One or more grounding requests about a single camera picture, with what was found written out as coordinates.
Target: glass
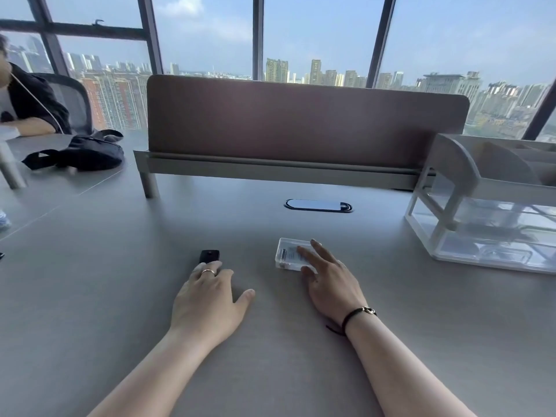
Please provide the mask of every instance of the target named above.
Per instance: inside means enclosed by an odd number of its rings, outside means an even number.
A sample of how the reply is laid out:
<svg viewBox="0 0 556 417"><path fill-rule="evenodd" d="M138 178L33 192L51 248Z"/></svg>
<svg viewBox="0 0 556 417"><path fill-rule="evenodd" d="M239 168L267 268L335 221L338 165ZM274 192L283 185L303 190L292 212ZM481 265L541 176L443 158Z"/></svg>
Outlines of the glass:
<svg viewBox="0 0 556 417"><path fill-rule="evenodd" d="M96 129L147 129L145 41L59 36L69 74L87 89Z"/></svg>
<svg viewBox="0 0 556 417"><path fill-rule="evenodd" d="M384 0L265 0L267 82L364 88Z"/></svg>
<svg viewBox="0 0 556 417"><path fill-rule="evenodd" d="M0 0L0 6L0 19L34 20L27 0Z"/></svg>
<svg viewBox="0 0 556 417"><path fill-rule="evenodd" d="M8 61L27 73L53 73L41 37L35 33L2 32L8 38Z"/></svg>
<svg viewBox="0 0 556 417"><path fill-rule="evenodd" d="M556 143L556 109L552 111L552 115L546 122L544 128L540 131L537 140L540 142Z"/></svg>
<svg viewBox="0 0 556 417"><path fill-rule="evenodd" d="M554 80L555 9L556 0L396 0L376 87L462 94L465 134L520 139Z"/></svg>
<svg viewBox="0 0 556 417"><path fill-rule="evenodd" d="M164 72L251 80L253 0L152 0Z"/></svg>
<svg viewBox="0 0 556 417"><path fill-rule="evenodd" d="M137 0L46 0L53 21L142 28Z"/></svg>

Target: person's left hand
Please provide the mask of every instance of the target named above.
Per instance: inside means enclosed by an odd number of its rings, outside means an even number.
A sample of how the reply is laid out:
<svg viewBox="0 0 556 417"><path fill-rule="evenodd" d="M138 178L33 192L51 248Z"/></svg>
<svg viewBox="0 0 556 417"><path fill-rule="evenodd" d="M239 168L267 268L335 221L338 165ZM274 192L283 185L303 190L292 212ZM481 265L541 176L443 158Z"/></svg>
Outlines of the person's left hand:
<svg viewBox="0 0 556 417"><path fill-rule="evenodd" d="M231 269L218 270L222 262L198 264L173 304L170 332L193 338L212 350L240 325L255 298L254 290L245 291L234 303Z"/></svg>

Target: metal leg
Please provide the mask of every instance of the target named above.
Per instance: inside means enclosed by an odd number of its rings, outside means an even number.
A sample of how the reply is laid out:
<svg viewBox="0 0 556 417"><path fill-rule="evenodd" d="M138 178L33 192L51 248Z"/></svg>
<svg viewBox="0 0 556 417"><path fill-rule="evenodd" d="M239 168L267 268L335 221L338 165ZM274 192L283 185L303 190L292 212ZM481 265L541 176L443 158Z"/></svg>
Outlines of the metal leg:
<svg viewBox="0 0 556 417"><path fill-rule="evenodd" d="M158 184L156 183L156 175L149 172L139 172L143 190L147 199L154 199L158 197Z"/></svg>
<svg viewBox="0 0 556 417"><path fill-rule="evenodd" d="M6 142L0 142L0 172L4 175L11 189L27 187L25 179L17 168L17 163Z"/></svg>

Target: black jacket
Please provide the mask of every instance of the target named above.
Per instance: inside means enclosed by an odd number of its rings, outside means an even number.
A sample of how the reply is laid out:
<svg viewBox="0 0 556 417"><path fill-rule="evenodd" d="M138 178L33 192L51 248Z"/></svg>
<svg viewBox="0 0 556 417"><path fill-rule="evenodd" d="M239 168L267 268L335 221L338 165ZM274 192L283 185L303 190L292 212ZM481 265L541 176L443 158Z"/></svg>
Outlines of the black jacket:
<svg viewBox="0 0 556 417"><path fill-rule="evenodd" d="M69 112L66 107L60 104L54 97L54 92L46 80L33 76L32 74L24 72L15 64L12 64L12 73L17 77L33 95L37 97L43 105L48 108L48 111L58 120L62 126L60 129L56 121L50 114L35 100L24 87L20 85L17 80L12 78L8 86L10 94L10 101L12 102L13 109L17 114L19 120L26 118L36 117L40 118L47 123L51 124L56 130L56 133L71 134Z"/></svg>

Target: black cord bracelet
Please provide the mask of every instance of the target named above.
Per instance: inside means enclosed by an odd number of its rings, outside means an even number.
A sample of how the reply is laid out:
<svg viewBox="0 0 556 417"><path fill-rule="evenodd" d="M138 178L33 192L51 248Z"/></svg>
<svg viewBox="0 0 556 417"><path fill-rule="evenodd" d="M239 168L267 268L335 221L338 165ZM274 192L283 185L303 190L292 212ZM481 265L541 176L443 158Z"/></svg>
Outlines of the black cord bracelet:
<svg viewBox="0 0 556 417"><path fill-rule="evenodd" d="M371 308L356 308L355 310L353 310L353 312L348 313L348 315L344 318L344 321L342 322L342 332L339 332L336 329L333 329L328 325L326 325L326 327L337 335L347 336L346 335L346 325L348 324L348 322L350 321L350 319L352 317L354 317L355 315L357 315L361 312L365 312L365 313L368 313L369 315L375 315L376 316L376 312Z"/></svg>

